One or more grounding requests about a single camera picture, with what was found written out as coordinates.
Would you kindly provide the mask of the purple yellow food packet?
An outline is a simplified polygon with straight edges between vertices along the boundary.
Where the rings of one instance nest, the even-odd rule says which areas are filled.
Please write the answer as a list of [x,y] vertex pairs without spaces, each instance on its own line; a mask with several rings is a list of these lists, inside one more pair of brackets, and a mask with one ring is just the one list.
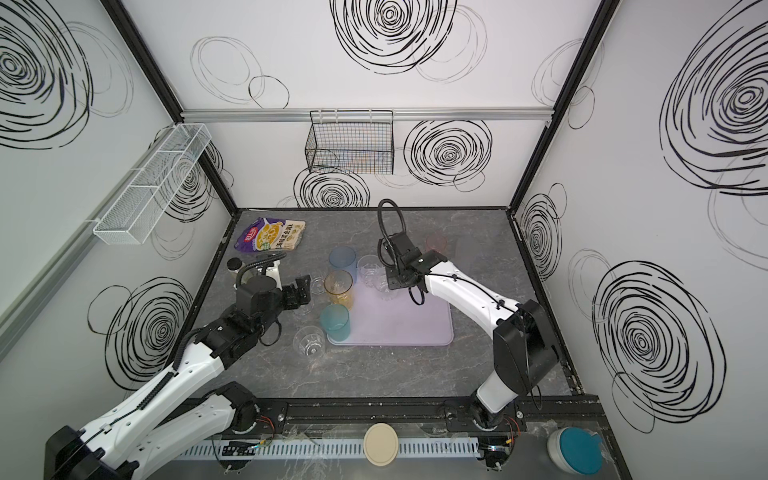
[[235,249],[242,253],[292,251],[300,244],[305,229],[305,221],[259,217],[242,231]]

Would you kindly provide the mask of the clear glass left middle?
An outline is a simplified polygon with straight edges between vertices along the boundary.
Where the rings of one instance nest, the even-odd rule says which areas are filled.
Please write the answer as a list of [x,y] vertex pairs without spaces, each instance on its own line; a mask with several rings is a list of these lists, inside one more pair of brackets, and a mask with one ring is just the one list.
[[312,274],[310,279],[310,291],[313,297],[326,295],[325,276],[323,274]]

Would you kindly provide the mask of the beige round lid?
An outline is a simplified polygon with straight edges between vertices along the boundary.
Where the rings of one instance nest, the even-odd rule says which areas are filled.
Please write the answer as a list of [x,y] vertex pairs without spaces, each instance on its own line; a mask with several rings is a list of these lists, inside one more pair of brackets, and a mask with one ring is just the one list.
[[385,467],[398,456],[399,437],[394,428],[386,423],[372,425],[363,439],[366,459],[374,466]]

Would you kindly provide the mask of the yellow transparent cup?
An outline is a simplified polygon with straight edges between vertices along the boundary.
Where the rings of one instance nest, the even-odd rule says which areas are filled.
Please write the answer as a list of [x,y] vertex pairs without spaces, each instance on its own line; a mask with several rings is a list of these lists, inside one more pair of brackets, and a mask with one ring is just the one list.
[[332,304],[343,305],[348,310],[353,308],[354,280],[348,271],[339,269],[330,271],[323,281],[323,286]]

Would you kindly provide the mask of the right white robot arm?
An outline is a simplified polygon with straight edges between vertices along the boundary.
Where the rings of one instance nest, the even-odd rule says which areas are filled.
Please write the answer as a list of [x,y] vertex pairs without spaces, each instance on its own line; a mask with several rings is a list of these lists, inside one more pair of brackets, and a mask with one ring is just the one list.
[[407,290],[417,305],[428,294],[448,302],[492,340],[493,370],[471,395],[469,412],[478,428],[495,429],[506,408],[531,395],[560,363],[562,349],[545,309],[534,300],[519,302],[492,291],[435,250],[421,251],[393,200],[378,203],[377,222],[377,256],[388,287]]

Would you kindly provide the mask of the teal lidded white container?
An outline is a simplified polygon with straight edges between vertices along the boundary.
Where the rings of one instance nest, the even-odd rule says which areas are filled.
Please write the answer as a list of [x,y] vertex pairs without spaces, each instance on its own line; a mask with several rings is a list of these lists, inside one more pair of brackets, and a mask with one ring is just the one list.
[[547,438],[547,453],[561,471],[588,476],[597,474],[603,466],[602,439],[577,427],[565,427]]

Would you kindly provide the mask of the clear faceted glass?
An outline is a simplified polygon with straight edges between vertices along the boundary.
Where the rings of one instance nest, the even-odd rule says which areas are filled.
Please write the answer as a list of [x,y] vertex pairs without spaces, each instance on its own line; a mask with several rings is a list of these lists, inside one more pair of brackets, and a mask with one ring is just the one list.
[[385,274],[385,269],[377,255],[364,255],[357,263],[358,276],[363,284],[374,288],[380,277]]
[[391,290],[388,284],[388,279],[385,274],[377,275],[373,281],[373,288],[376,291],[377,297],[382,301],[392,301],[397,297],[397,291]]

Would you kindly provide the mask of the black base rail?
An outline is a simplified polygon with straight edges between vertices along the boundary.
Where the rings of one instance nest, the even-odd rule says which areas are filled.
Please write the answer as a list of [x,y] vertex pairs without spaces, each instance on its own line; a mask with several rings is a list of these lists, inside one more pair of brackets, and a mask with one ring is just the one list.
[[267,424],[258,430],[283,433],[295,425],[425,423],[450,432],[508,432],[530,421],[598,421],[605,412],[594,395],[519,397],[499,413],[483,413],[471,396],[367,398],[260,398],[255,401]]

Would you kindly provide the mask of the pink transparent cup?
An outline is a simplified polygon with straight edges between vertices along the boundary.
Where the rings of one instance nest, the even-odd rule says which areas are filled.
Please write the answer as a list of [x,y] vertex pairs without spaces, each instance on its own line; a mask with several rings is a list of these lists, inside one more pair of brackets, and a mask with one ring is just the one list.
[[428,251],[434,250],[443,256],[448,255],[448,240],[440,232],[432,232],[425,239],[425,247]]

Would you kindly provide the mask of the teal frosted cup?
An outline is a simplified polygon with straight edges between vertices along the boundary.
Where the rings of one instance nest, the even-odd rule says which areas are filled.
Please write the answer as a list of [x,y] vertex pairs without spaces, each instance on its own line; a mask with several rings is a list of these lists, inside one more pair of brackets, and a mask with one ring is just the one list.
[[322,329],[334,342],[346,340],[351,333],[349,310],[341,304],[330,304],[320,314]]

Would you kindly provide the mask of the clear glass near front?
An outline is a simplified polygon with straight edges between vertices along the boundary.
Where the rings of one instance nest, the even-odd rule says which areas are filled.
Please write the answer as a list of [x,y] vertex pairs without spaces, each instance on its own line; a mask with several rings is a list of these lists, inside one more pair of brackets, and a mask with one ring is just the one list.
[[316,326],[302,327],[294,335],[292,344],[300,358],[315,361],[326,353],[326,334]]

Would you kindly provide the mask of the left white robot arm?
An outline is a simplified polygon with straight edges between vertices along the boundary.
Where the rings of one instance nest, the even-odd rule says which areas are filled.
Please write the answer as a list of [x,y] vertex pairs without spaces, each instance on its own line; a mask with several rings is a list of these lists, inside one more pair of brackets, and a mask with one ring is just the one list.
[[235,278],[235,302],[214,321],[191,330],[169,366],[111,410],[76,430],[64,426],[46,442],[46,479],[145,479],[199,442],[223,433],[277,430],[256,397],[232,381],[190,410],[175,412],[191,394],[261,343],[281,313],[311,301],[311,278],[279,282],[284,253],[267,253]]

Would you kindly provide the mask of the blue frosted cup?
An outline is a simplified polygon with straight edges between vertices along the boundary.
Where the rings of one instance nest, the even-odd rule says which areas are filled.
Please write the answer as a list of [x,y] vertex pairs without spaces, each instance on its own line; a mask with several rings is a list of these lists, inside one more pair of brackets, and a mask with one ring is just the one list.
[[344,270],[357,282],[357,254],[350,246],[337,246],[329,254],[329,263],[333,269]]

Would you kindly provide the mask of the small dark-capped spice jar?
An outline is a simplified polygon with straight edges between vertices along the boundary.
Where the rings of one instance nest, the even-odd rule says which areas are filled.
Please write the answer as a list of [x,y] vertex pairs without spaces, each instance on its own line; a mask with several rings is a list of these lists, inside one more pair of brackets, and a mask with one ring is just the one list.
[[243,266],[243,261],[238,257],[232,257],[227,260],[227,269],[233,277],[236,277]]

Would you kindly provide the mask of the lilac plastic tray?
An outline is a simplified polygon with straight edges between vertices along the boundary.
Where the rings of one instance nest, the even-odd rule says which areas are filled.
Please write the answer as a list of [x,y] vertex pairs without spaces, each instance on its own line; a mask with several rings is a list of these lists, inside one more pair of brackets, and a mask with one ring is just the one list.
[[346,325],[326,333],[333,345],[441,347],[454,339],[449,304],[431,294],[417,305],[406,290],[380,291],[359,282],[352,296]]

